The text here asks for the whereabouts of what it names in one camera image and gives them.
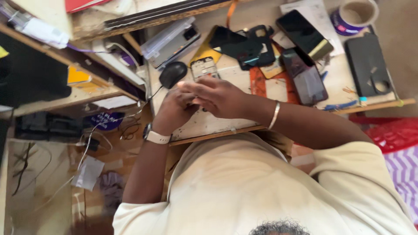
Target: person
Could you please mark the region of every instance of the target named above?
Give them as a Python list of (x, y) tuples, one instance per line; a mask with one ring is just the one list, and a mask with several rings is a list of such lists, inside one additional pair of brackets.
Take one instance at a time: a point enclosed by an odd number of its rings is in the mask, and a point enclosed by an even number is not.
[(253, 133), (203, 140), (184, 152), (168, 200), (160, 202), (168, 144), (144, 141), (114, 216), (115, 234), (418, 234), (382, 152), (350, 121), (206, 77), (179, 82), (152, 130), (168, 136), (200, 108), (271, 127), (314, 149), (316, 167), (302, 172)]

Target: purple sticker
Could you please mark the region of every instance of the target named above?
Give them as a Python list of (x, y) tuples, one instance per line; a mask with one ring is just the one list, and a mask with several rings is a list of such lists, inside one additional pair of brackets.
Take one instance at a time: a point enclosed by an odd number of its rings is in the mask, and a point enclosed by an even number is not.
[(336, 10), (331, 14), (331, 22), (334, 25), (335, 30), (338, 34), (343, 36), (352, 36), (358, 34), (364, 27), (352, 26), (349, 23), (345, 22), (340, 15), (340, 10)]
[(89, 116), (89, 119), (93, 126), (96, 126), (99, 123), (103, 123), (97, 127), (99, 130), (113, 130), (117, 128), (123, 121), (123, 119), (117, 119), (122, 118), (124, 115), (125, 114), (122, 112), (102, 112), (100, 114)]

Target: red folder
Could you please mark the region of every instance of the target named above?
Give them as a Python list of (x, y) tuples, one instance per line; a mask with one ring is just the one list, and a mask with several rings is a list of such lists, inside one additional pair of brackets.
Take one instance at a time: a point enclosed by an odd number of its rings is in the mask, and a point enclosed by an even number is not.
[(68, 13), (73, 13), (109, 1), (110, 0), (65, 0), (65, 10)]

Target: cream t-shirt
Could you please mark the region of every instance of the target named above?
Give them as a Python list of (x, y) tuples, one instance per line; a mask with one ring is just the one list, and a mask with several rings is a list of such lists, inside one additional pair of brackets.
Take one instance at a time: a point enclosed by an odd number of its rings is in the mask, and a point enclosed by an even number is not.
[(353, 142), (314, 158), (307, 175), (252, 133), (193, 143), (168, 202), (122, 203), (115, 234), (247, 235), (286, 219), (311, 235), (418, 234), (377, 146)]

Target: power adapter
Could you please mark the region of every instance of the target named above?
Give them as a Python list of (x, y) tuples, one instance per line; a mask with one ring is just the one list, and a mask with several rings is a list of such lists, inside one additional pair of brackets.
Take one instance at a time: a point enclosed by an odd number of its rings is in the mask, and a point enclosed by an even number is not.
[[(84, 146), (87, 146), (88, 141), (89, 141), (89, 139), (86, 138), (86, 140), (84, 141)], [(98, 141), (94, 138), (91, 138), (90, 139), (90, 144), (89, 144), (89, 150), (92, 150), (92, 151), (96, 152), (97, 149), (99, 148), (99, 144), (100, 144), (100, 141)]]

